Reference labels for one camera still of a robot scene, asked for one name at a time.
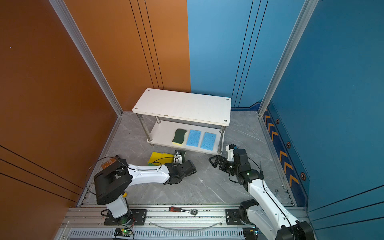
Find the green yellow wavy sponge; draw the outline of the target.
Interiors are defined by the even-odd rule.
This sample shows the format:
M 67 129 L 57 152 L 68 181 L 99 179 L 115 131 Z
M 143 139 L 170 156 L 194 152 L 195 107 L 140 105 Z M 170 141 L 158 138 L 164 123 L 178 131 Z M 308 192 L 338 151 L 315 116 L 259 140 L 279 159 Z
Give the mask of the green yellow wavy sponge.
M 182 146 L 184 144 L 187 132 L 188 131 L 185 129 L 176 129 L 172 144 Z
M 182 163 L 186 161 L 186 151 L 181 151 Z

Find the blue cellulose sponge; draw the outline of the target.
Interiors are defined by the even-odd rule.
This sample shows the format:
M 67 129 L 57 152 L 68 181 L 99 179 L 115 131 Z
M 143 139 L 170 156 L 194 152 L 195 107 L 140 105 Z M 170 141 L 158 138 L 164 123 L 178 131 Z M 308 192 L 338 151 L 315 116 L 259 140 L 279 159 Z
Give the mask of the blue cellulose sponge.
M 190 130 L 186 145 L 190 147 L 198 147 L 201 133 L 202 132 L 198 130 Z
M 216 137 L 216 134 L 205 132 L 201 143 L 201 149 L 212 151 L 214 149 Z

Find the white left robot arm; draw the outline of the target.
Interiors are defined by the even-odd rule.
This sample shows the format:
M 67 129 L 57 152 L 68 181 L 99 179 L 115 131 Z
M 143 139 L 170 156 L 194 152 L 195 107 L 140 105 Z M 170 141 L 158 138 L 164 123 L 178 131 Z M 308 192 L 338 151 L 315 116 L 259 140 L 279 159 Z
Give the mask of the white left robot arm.
M 129 186 L 152 183 L 174 185 L 196 172 L 191 161 L 136 166 L 128 164 L 125 159 L 115 158 L 115 162 L 94 176 L 97 204 L 105 205 L 115 219 L 130 217 L 128 203 L 123 197 Z

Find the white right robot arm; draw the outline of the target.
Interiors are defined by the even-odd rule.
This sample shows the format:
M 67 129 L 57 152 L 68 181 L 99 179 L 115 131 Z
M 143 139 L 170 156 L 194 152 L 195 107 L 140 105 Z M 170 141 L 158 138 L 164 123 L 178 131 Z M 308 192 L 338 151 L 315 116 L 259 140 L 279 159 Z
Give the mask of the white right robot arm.
M 229 159 L 216 155 L 209 158 L 209 162 L 229 177 L 235 176 L 235 182 L 253 197 L 240 204 L 241 220 L 255 225 L 268 240 L 314 240 L 311 225 L 306 221 L 300 222 L 274 196 L 261 168 L 252 168 L 246 150 L 230 145 L 228 153 L 232 156 Z

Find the white two-tier shelf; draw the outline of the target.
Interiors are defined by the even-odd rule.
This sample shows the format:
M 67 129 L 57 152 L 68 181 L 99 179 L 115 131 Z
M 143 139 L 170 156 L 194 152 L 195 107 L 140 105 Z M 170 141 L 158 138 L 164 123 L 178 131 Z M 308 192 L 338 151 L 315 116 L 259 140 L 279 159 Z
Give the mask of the white two-tier shelf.
M 225 130 L 230 124 L 231 98 L 159 89 L 146 89 L 133 107 L 151 145 L 180 148 L 205 154 L 221 154 Z M 172 144 L 176 129 L 185 129 L 182 146 Z M 187 146 L 190 130 L 201 131 L 198 147 Z M 216 134 L 212 151 L 201 149 L 205 132 Z

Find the yellow foam sponge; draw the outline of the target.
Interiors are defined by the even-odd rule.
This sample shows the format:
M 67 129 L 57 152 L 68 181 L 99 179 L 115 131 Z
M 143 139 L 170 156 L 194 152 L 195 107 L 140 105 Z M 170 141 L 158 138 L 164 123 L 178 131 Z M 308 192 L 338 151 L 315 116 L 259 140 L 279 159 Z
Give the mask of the yellow foam sponge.
M 148 161 L 149 166 L 159 166 L 166 163 L 172 163 L 174 161 L 174 155 L 167 153 L 153 152 Z

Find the amber small bottle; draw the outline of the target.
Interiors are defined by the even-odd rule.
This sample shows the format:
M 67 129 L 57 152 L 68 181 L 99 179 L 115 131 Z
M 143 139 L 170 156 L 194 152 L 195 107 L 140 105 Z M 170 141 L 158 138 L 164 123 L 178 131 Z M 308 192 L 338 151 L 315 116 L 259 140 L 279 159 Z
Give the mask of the amber small bottle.
M 109 167 L 110 165 L 112 165 L 113 163 L 115 163 L 117 160 L 114 159 L 114 158 L 109 158 L 108 160 L 106 160 L 102 165 L 102 169 L 106 169 L 107 167 Z

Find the right circuit board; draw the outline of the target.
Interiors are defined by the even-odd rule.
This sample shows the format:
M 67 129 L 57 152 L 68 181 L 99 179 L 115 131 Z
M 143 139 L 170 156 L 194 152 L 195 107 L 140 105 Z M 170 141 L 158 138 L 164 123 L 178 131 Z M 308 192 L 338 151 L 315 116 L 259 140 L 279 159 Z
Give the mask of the right circuit board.
M 243 236 L 245 240 L 257 240 L 259 238 L 258 228 L 243 228 Z

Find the left green circuit board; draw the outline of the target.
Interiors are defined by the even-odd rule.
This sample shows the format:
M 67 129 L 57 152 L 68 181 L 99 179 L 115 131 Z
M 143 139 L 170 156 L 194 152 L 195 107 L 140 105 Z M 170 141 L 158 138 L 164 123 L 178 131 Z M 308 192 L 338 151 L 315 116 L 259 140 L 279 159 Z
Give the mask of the left green circuit board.
M 134 239 L 135 235 L 129 228 L 116 228 L 114 239 Z

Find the red handled ratchet tool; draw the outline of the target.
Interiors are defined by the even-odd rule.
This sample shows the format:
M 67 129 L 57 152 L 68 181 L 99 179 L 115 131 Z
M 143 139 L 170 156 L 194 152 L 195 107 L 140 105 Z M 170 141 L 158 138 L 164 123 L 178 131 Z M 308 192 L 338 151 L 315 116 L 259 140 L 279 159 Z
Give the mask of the red handled ratchet tool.
M 198 210 L 197 209 L 190 209 L 190 210 L 187 210 L 187 209 L 182 209 L 182 208 L 178 208 L 178 207 L 169 207 L 169 212 L 174 212 L 174 213 L 189 213 L 190 215 L 192 216 L 196 216 L 198 214 Z

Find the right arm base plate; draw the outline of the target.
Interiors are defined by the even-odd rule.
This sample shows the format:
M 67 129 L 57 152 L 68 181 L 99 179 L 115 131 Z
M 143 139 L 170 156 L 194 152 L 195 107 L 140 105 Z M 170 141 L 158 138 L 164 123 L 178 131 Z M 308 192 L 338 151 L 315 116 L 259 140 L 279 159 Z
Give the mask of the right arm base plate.
M 248 222 L 245 222 L 241 218 L 241 214 L 238 209 L 226 209 L 226 223 L 228 226 L 237 226 L 237 225 L 249 225 Z

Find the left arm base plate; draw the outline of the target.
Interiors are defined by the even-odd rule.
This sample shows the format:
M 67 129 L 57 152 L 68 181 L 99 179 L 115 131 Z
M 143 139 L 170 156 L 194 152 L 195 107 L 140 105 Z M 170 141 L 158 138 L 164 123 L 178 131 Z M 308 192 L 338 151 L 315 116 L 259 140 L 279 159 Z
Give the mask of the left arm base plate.
M 129 210 L 127 214 L 119 218 L 114 218 L 111 211 L 105 209 L 101 211 L 101 215 L 105 218 L 104 225 L 106 226 L 143 226 L 147 217 L 146 209 Z

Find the aluminium front rail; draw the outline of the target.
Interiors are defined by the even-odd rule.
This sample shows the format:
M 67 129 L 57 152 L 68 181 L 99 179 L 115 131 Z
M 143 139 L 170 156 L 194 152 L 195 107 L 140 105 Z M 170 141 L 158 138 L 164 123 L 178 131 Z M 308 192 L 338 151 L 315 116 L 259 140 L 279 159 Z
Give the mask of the aluminium front rail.
M 133 240 L 244 240 L 243 228 L 257 228 L 253 224 L 228 226 L 226 209 L 239 209 L 238 204 L 176 204 L 182 209 L 197 209 L 198 214 L 169 212 L 172 204 L 130 205 L 130 210 L 146 209 L 143 226 L 106 226 L 101 211 L 106 207 L 90 205 L 71 208 L 66 213 L 56 240 L 132 240 L 114 239 L 116 228 L 129 228 Z M 258 240 L 267 238 L 259 230 Z

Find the aluminium corner post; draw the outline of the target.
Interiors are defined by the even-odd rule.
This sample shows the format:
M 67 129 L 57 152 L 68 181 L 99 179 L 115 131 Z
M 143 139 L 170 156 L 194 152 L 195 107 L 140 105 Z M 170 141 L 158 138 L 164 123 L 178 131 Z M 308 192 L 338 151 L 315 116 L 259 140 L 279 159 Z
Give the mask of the aluminium corner post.
M 98 82 L 107 100 L 111 104 L 118 117 L 123 115 L 123 109 L 119 104 L 112 88 L 110 87 L 105 75 L 103 74 L 97 60 L 95 59 L 91 49 L 89 48 L 85 38 L 83 37 L 79 27 L 72 17 L 66 3 L 62 0 L 49 0 L 51 6 L 74 42 L 76 48 Z
M 313 12 L 318 4 L 319 0 L 307 0 L 300 11 L 300 14 L 295 22 L 293 30 L 284 48 L 282 56 L 278 62 L 276 70 L 271 78 L 271 81 L 267 87 L 264 98 L 258 110 L 259 117 L 262 117 L 267 110 L 269 103 L 286 71 L 286 68 L 297 48 L 298 43 L 313 15 Z

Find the aluminium left corner post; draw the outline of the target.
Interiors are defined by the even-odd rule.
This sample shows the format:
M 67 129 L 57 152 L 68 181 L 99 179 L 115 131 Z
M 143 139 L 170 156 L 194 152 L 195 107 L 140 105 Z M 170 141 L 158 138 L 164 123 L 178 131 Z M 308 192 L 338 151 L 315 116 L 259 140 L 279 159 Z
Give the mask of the aluminium left corner post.
M 105 75 L 103 74 L 97 60 L 95 59 L 91 49 L 89 48 L 85 38 L 83 37 L 79 27 L 72 17 L 66 3 L 62 0 L 49 0 L 51 6 L 74 42 L 76 48 L 98 82 L 107 100 L 111 104 L 118 117 L 123 115 L 123 109 L 119 104 L 112 88 L 110 87 Z

